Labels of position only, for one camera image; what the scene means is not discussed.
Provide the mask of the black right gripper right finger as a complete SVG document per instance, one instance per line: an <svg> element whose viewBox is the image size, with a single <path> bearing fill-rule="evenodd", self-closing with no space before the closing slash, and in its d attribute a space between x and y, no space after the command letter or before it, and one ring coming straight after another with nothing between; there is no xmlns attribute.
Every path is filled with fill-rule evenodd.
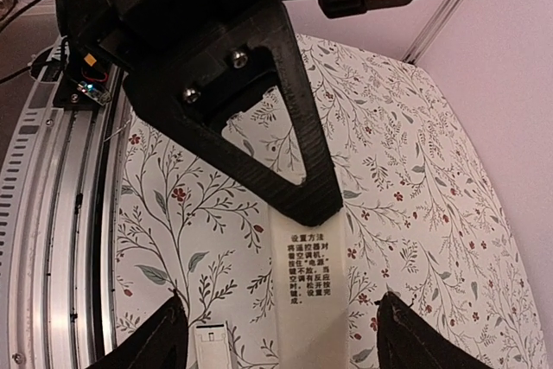
<svg viewBox="0 0 553 369"><path fill-rule="evenodd" d="M377 302L377 353L383 369L486 369L442 337L395 293Z"/></svg>

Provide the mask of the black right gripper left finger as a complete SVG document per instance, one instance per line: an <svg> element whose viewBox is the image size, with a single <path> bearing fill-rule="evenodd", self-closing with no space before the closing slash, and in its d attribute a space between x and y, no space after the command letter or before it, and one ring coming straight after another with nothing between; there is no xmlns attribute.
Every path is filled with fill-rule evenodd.
<svg viewBox="0 0 553 369"><path fill-rule="evenodd" d="M187 367L188 319L181 298L173 295L130 337L91 369Z"/></svg>

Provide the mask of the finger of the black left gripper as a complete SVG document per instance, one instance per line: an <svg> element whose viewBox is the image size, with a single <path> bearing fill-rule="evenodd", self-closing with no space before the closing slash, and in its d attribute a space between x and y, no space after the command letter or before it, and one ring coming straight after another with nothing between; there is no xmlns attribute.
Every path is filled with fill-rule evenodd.
<svg viewBox="0 0 553 369"><path fill-rule="evenodd" d="M314 227L343 205L289 15L262 0L130 71L135 114L282 215Z"/></svg>

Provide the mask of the white air conditioner remote control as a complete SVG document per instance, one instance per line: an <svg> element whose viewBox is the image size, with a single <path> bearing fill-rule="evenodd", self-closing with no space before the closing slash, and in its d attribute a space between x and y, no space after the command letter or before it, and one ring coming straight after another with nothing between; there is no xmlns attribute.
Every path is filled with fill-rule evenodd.
<svg viewBox="0 0 553 369"><path fill-rule="evenodd" d="M233 369L227 325L196 325L194 347L199 369Z"/></svg>

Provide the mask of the white remote battery cover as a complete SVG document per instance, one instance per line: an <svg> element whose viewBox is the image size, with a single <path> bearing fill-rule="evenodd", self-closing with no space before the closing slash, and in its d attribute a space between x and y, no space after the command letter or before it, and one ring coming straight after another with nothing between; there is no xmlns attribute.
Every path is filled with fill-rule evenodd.
<svg viewBox="0 0 553 369"><path fill-rule="evenodd" d="M281 368L348 366L345 212L317 227L269 210Z"/></svg>

